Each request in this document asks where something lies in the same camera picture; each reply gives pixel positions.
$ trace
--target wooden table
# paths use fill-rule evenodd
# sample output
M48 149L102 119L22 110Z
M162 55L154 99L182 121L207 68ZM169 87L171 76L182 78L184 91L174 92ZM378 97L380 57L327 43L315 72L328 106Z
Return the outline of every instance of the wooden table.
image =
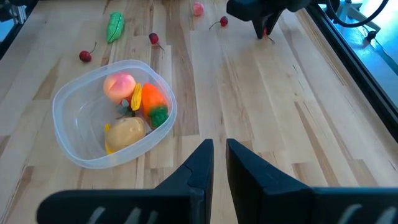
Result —
M226 1L41 1L0 61L0 214L35 223L38 204L64 189L153 188L205 138L215 144L213 223L236 223L226 138L235 138L308 185L396 186L397 143L305 11L285 11L271 37L226 15ZM109 14L124 13L124 34L105 42ZM149 43L158 33L164 51ZM81 50L97 42L93 61ZM59 148L52 98L64 84L107 63L148 63L172 86L172 132L136 160L82 169Z

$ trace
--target clear plastic bowl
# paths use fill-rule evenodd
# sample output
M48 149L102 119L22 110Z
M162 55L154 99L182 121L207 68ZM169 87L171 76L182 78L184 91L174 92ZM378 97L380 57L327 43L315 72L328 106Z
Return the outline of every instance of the clear plastic bowl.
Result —
M115 104L103 92L107 75L127 72L136 82L152 83L164 94L169 118L138 142L111 155L105 153L104 126L119 117ZM53 100L55 136L67 157L79 166L102 169L131 161L152 149L172 128L177 103L166 81L146 63L123 60L93 70L62 87Z

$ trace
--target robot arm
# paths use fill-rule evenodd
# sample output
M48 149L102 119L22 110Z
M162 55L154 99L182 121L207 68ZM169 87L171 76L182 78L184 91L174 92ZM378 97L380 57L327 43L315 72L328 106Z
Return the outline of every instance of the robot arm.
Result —
M242 21L252 21L257 37L261 39L264 30L267 35L272 32L283 10L295 12L310 2L311 0L229 0L226 12Z

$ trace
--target red cherry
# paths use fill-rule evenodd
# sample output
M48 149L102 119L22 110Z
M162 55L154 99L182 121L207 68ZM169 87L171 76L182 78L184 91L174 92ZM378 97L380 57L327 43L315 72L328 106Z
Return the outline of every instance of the red cherry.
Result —
M213 23L209 29L211 29L215 24L220 23L221 26L226 26L228 24L228 18L226 16L223 16L220 21Z
M223 16L220 19L220 23L221 23L221 26L226 26L228 24L228 18L226 16Z
M163 47L160 46L159 44L159 37L157 36L157 34L155 33L149 34L149 40L151 44L157 44L162 50L164 50Z
M79 54L80 60L82 62L90 62L91 61L91 53L93 53L96 46L97 46L97 42L95 42L94 48L91 52L88 52L87 50L82 50Z

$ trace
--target toy peach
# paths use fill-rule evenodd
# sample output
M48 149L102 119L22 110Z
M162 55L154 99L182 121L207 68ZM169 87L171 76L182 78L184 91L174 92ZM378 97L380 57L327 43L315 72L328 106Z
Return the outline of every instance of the toy peach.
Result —
M104 93L112 102L119 104L123 99L131 97L135 86L136 81L130 74L118 72L106 77Z
M203 14L204 10L205 10L205 7L203 7L202 3L200 3L200 2L193 3L193 15L201 16Z

